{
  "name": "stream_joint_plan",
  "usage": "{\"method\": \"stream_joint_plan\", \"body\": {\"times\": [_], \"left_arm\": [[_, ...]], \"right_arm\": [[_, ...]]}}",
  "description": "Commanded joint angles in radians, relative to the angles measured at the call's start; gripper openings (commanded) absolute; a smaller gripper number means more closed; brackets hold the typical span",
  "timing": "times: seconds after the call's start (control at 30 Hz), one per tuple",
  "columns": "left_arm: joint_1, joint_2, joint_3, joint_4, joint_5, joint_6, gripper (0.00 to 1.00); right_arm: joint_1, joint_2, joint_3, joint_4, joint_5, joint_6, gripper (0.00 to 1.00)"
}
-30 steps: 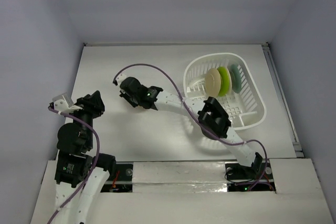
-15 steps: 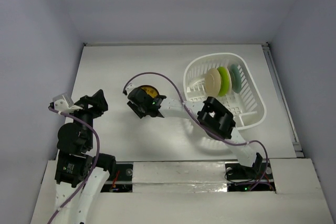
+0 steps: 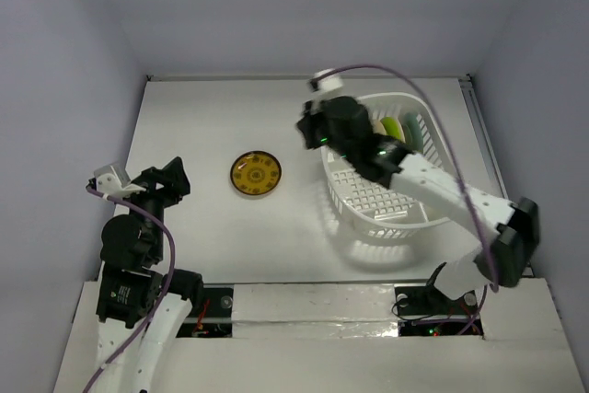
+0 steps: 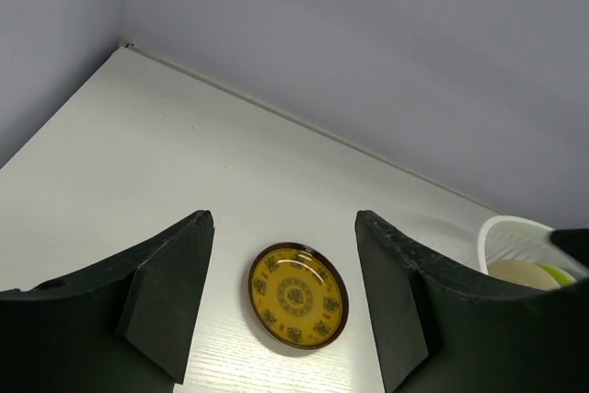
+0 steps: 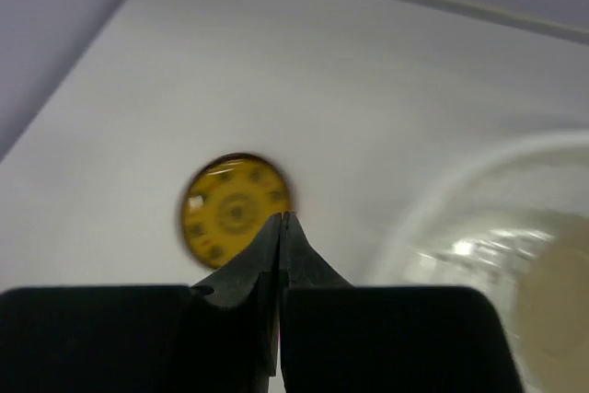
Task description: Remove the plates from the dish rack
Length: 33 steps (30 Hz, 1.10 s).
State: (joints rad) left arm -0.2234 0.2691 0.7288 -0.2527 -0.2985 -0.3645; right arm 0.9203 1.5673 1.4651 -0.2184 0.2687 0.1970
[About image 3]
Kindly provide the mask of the lime green plate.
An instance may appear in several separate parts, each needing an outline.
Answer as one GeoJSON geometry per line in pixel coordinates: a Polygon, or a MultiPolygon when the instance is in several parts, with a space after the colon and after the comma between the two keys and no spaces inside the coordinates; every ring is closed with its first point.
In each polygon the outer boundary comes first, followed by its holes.
{"type": "Polygon", "coordinates": [[[395,117],[386,116],[380,123],[383,125],[387,135],[405,142],[405,135],[400,121],[395,117]]]}

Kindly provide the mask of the yellow patterned plate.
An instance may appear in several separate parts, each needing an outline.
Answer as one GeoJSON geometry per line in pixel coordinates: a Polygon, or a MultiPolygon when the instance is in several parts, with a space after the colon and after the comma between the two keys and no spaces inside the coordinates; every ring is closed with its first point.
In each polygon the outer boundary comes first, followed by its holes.
{"type": "Polygon", "coordinates": [[[254,150],[239,156],[232,164],[229,179],[242,197],[259,199],[271,194],[280,184],[282,165],[276,156],[254,150]]]}

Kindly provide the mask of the cream plate with black spot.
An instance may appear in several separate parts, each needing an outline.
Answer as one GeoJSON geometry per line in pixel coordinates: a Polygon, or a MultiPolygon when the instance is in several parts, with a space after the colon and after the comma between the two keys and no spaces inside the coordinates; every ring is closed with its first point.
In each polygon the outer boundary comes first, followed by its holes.
{"type": "Polygon", "coordinates": [[[407,144],[407,145],[409,145],[409,146],[412,146],[412,135],[411,135],[411,132],[410,132],[410,128],[404,122],[402,122],[400,124],[400,127],[401,127],[402,132],[403,132],[404,143],[407,144]]]}

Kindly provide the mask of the pale green plate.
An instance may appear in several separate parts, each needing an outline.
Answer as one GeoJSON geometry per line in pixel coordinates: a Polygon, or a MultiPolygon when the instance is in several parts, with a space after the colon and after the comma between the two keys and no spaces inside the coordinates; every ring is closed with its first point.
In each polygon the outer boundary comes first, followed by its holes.
{"type": "Polygon", "coordinates": [[[404,114],[401,122],[404,122],[410,128],[412,135],[411,149],[421,153],[423,150],[423,136],[416,114],[412,112],[404,114]]]}

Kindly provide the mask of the white plastic dish rack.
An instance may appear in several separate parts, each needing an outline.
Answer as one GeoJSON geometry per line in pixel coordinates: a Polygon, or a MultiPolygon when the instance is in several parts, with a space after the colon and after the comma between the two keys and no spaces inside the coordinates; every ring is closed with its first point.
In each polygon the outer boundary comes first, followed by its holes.
{"type": "MultiPolygon", "coordinates": [[[[369,109],[371,120],[390,116],[400,121],[404,114],[415,113],[422,130],[423,156],[435,167],[455,173],[437,121],[420,98],[405,92],[386,92],[361,96],[359,100],[369,109]]],[[[397,240],[450,221],[443,213],[410,196],[362,178],[328,147],[323,146],[320,153],[333,205],[341,219],[356,232],[367,237],[397,240]]]]}

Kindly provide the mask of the beige plate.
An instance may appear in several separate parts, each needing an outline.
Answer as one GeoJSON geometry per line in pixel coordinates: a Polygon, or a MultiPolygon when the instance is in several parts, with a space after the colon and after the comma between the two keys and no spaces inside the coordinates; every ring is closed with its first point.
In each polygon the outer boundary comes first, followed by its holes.
{"type": "Polygon", "coordinates": [[[372,120],[372,128],[374,133],[387,135],[387,130],[380,120],[372,120]]]}

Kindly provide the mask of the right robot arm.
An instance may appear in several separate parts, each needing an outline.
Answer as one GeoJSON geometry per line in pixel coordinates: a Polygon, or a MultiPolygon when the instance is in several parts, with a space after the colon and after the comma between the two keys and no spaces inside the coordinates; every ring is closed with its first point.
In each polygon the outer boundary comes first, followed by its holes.
{"type": "Polygon", "coordinates": [[[423,290],[432,311],[446,311],[473,290],[519,284],[540,243],[536,202],[472,188],[399,139],[375,133],[367,107],[353,97],[309,100],[296,128],[306,148],[330,148],[362,178],[425,203],[479,240],[477,249],[433,271],[423,290]]]}

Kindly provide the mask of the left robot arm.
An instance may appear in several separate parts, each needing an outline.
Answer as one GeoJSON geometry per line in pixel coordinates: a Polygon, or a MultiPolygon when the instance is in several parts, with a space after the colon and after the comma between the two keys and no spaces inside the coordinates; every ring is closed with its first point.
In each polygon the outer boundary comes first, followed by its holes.
{"type": "Polygon", "coordinates": [[[151,392],[188,315],[203,304],[203,280],[176,267],[167,208],[191,192],[176,156],[132,179],[110,164],[88,181],[89,194],[126,208],[101,231],[95,372],[86,392],[151,392]]]}

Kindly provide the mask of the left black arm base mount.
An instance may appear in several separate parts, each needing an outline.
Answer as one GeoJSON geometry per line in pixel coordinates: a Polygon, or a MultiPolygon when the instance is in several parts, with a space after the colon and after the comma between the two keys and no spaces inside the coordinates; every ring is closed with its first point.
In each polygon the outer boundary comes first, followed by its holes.
{"type": "Polygon", "coordinates": [[[183,301],[190,301],[190,315],[199,313],[205,300],[202,275],[197,272],[175,269],[167,278],[170,280],[167,293],[179,295],[183,301]]]}

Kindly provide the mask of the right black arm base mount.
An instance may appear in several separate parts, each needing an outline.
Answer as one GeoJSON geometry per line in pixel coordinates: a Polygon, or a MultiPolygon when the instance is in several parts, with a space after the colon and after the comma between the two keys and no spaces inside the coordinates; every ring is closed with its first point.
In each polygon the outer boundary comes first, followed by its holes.
{"type": "Polygon", "coordinates": [[[395,287],[396,300],[391,312],[401,320],[418,321],[438,316],[472,315],[478,306],[474,291],[452,300],[433,286],[445,264],[439,265],[425,285],[401,285],[395,287]]]}

